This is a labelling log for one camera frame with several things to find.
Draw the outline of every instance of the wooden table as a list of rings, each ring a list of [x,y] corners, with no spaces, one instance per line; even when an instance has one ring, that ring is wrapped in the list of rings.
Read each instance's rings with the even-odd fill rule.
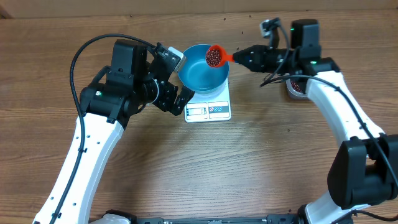
[[[295,19],[319,19],[323,56],[335,59],[369,117],[398,134],[398,10],[1,20],[0,223],[32,223],[52,190],[77,116],[70,62],[85,41],[124,33],[179,50],[218,43],[233,53],[266,44],[258,24],[276,16],[286,28]],[[115,40],[83,52],[75,69],[79,92],[110,64]],[[133,116],[90,217],[111,208],[139,217],[252,217],[295,212],[321,196],[338,145],[313,103],[289,99],[284,85],[258,88],[263,77],[231,65],[228,122],[187,124],[154,106]],[[171,82],[178,83],[176,75]],[[393,216],[398,203],[369,211]]]

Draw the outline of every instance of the black cable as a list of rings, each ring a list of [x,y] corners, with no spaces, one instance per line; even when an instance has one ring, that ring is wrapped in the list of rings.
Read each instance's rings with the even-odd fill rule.
[[[344,99],[347,101],[347,103],[349,104],[349,107],[350,107],[351,110],[353,111],[355,117],[358,119],[358,122],[360,123],[361,127],[363,128],[363,130],[365,131],[365,133],[369,136],[369,139],[374,143],[374,145],[376,146],[376,149],[379,151],[379,154],[380,154],[380,156],[381,156],[381,158],[382,158],[384,164],[387,166],[387,169],[388,169],[388,171],[390,172],[390,174],[391,174],[391,176],[392,176],[392,178],[393,178],[393,180],[394,180],[394,183],[395,183],[396,187],[398,188],[398,180],[397,180],[396,174],[395,174],[394,170],[392,169],[391,164],[390,164],[390,162],[388,161],[386,154],[385,154],[384,151],[381,149],[381,146],[380,146],[379,143],[376,141],[376,139],[373,137],[373,135],[372,135],[371,132],[369,131],[368,127],[366,127],[366,123],[363,122],[363,120],[362,120],[362,118],[360,117],[358,111],[356,110],[356,108],[355,108],[353,102],[351,102],[351,100],[348,98],[348,96],[345,94],[345,92],[343,92],[343,90],[341,90],[340,87],[335,86],[334,84],[332,84],[332,83],[330,83],[330,82],[328,82],[328,81],[326,81],[326,80],[324,80],[324,79],[321,79],[321,78],[318,78],[318,77],[313,77],[313,76],[310,76],[310,75],[287,75],[287,76],[285,76],[285,77],[277,77],[277,78],[273,78],[273,79],[271,79],[271,80],[268,80],[268,81],[264,82],[264,83],[261,84],[261,85],[264,86],[264,85],[266,85],[266,84],[268,84],[268,83],[272,83],[272,82],[278,81],[278,80],[285,80],[285,81],[286,81],[286,80],[291,79],[291,78],[307,78],[307,79],[314,79],[314,80],[316,80],[316,81],[320,81],[320,82],[322,82],[322,83],[324,83],[324,84],[326,84],[326,85],[328,85],[328,86],[334,88],[336,91],[338,91],[338,92],[343,96],[343,98],[344,98]]]
[[[289,38],[287,37],[287,33],[286,30],[284,29],[282,24],[279,24],[278,26],[282,33],[284,34],[285,40],[286,40],[286,53],[284,56],[284,60],[279,64],[279,66],[276,68],[276,70],[272,73],[272,75],[269,76],[268,79],[266,79],[267,77],[264,78],[264,82],[267,80],[270,80],[271,78],[273,78],[280,70],[280,68],[282,68],[283,64],[285,63],[285,61],[287,60],[287,57],[289,56],[289,52],[290,52],[290,44],[289,44]]]
[[[282,25],[280,26],[280,29],[281,29],[282,32],[284,33],[284,36],[285,36],[285,39],[286,39],[286,43],[288,43],[289,39],[288,39],[287,34],[286,34],[286,31],[284,30],[284,28],[282,27]],[[288,51],[286,51],[286,52],[287,52],[287,54],[288,54],[288,53],[289,53],[289,50],[290,50],[290,49],[289,49],[289,45],[287,46],[287,50],[288,50]],[[294,49],[294,52],[293,52],[293,55],[292,55],[292,63],[291,63],[292,66],[295,66],[295,56],[296,56],[296,53],[297,53],[298,50],[299,50],[299,47],[297,47],[297,48]],[[395,183],[396,187],[398,188],[398,180],[397,180],[396,174],[395,174],[394,170],[392,169],[391,164],[390,164],[390,162],[388,161],[386,154],[385,154],[384,151],[381,149],[381,146],[380,146],[379,143],[376,141],[376,139],[373,137],[373,135],[372,135],[371,132],[369,131],[368,127],[366,127],[366,123],[363,122],[363,120],[362,120],[362,118],[360,117],[358,111],[356,110],[354,104],[351,102],[351,100],[348,98],[348,96],[343,92],[343,90],[341,90],[340,87],[335,86],[334,84],[332,84],[332,83],[330,83],[330,82],[328,82],[328,81],[326,81],[326,80],[323,80],[323,79],[318,78],[318,77],[312,77],[312,76],[309,76],[309,75],[289,75],[289,76],[287,76],[287,77],[278,77],[278,78],[273,78],[273,79],[272,79],[272,77],[277,73],[277,71],[278,71],[279,68],[282,66],[282,64],[285,62],[285,60],[286,60],[286,58],[285,58],[284,61],[278,66],[277,70],[276,70],[270,77],[269,77],[269,75],[267,75],[267,76],[264,78],[264,83],[262,83],[262,84],[260,85],[260,87],[263,87],[264,85],[269,84],[269,83],[280,83],[280,82],[284,82],[284,81],[286,81],[286,80],[288,80],[288,79],[291,79],[291,78],[308,78],[308,79],[314,79],[314,80],[320,81],[320,82],[322,82],[322,83],[324,83],[324,84],[327,84],[328,86],[334,88],[334,89],[335,89],[336,91],[338,91],[338,92],[343,96],[343,98],[347,101],[347,103],[349,104],[349,107],[352,109],[352,111],[353,111],[355,117],[357,118],[358,122],[360,123],[361,127],[363,128],[363,130],[365,131],[365,133],[369,136],[369,138],[372,140],[372,142],[373,142],[374,145],[376,146],[377,150],[379,151],[379,153],[380,153],[380,155],[381,155],[381,157],[382,157],[383,162],[384,162],[385,165],[387,166],[387,168],[388,168],[388,170],[389,170],[389,172],[390,172],[392,178],[394,179],[394,183]],[[366,211],[362,211],[362,210],[353,210],[353,211],[347,213],[345,216],[343,216],[343,217],[337,219],[337,221],[332,222],[331,224],[337,224],[338,222],[340,222],[340,221],[346,219],[346,217],[351,216],[352,214],[357,215],[358,213],[361,213],[361,214],[364,214],[364,215],[367,215],[367,216],[369,216],[369,217],[372,217],[372,218],[375,218],[375,219],[378,219],[378,220],[382,220],[382,221],[385,221],[385,222],[394,222],[394,221],[398,221],[398,215],[395,216],[395,217],[393,217],[393,218],[386,218],[386,217],[381,217],[381,216],[379,216],[379,215],[375,215],[375,214],[373,214],[373,213],[366,212]]]
[[[104,75],[111,70],[110,66],[104,66],[93,78],[93,81],[91,81],[91,83],[98,83],[103,77]]]
[[[68,192],[69,192],[69,190],[70,190],[70,186],[72,185],[72,182],[73,182],[73,180],[74,180],[74,178],[75,178],[75,176],[76,176],[76,172],[77,172],[77,169],[78,169],[78,167],[79,167],[79,163],[80,163],[80,160],[81,160],[81,156],[83,155],[83,149],[84,149],[84,145],[85,145],[85,138],[86,138],[86,137],[85,137],[85,136],[86,136],[86,134],[85,134],[85,122],[84,122],[83,113],[81,112],[80,105],[79,105],[79,101],[78,101],[78,98],[77,98],[77,94],[76,94],[76,90],[75,90],[75,83],[74,83],[74,81],[73,81],[73,71],[74,71],[74,69],[75,69],[75,64],[76,64],[77,58],[79,57],[79,55],[81,54],[81,52],[82,52],[87,46],[89,46],[90,44],[92,44],[93,42],[95,42],[95,41],[97,41],[97,40],[100,40],[100,39],[103,39],[103,38],[107,38],[107,37],[122,37],[122,38],[130,39],[130,40],[135,40],[135,41],[138,41],[138,42],[140,42],[140,43],[146,44],[146,45],[148,45],[150,48],[154,48],[154,47],[155,47],[155,46],[154,46],[153,44],[151,44],[151,43],[148,43],[148,42],[146,42],[146,41],[144,41],[144,40],[138,39],[138,38],[133,37],[133,36],[130,36],[130,35],[124,35],[124,34],[104,34],[104,35],[100,35],[100,36],[94,37],[94,38],[92,38],[91,40],[87,41],[85,44],[83,44],[83,45],[79,48],[79,50],[76,52],[75,56],[73,57],[72,63],[71,63],[71,65],[70,65],[70,71],[69,71],[69,82],[70,82],[70,89],[71,89],[71,91],[72,91],[73,100],[74,100],[74,102],[75,102],[75,106],[76,106],[77,113],[78,113],[78,115],[79,115],[79,120],[80,120],[80,132],[81,132],[81,136],[80,136],[80,147],[79,147],[79,153],[78,153],[78,155],[77,155],[77,159],[76,159],[75,165],[73,166],[72,173],[70,174],[70,177],[69,177],[67,186],[65,187],[65,190],[63,191],[63,194],[62,194],[61,199],[60,199],[60,201],[59,201],[59,203],[58,203],[58,205],[57,205],[57,208],[55,209],[55,212],[52,214],[52,219],[51,219],[51,221],[50,221],[50,224],[54,224],[55,221],[56,221],[56,219],[57,219],[58,216],[59,216],[59,213],[60,213],[60,210],[61,210],[61,208],[62,208],[62,205],[63,205],[63,203],[64,203],[64,201],[65,201],[65,199],[66,199],[66,197],[67,197],[67,195],[68,195]]]
[[[148,100],[148,92],[147,92],[147,86],[145,85],[145,83],[143,83],[142,84],[142,86],[144,87],[144,104],[137,110],[137,113],[136,114],[139,114],[139,113],[141,113],[144,109],[145,109],[145,107],[147,106],[147,104],[145,103],[147,100]]]
[[[377,220],[381,220],[381,221],[385,221],[385,222],[395,222],[398,221],[398,215],[392,217],[392,218],[386,218],[386,217],[381,217],[379,215],[375,215],[373,213],[367,212],[367,211],[362,211],[362,210],[352,210],[350,212],[348,212],[345,216],[337,219],[334,222],[331,222],[331,224],[338,224],[339,222],[347,219],[348,217],[351,217],[352,215],[358,216],[358,214],[363,214],[363,215],[367,215],[369,217],[375,218]]]

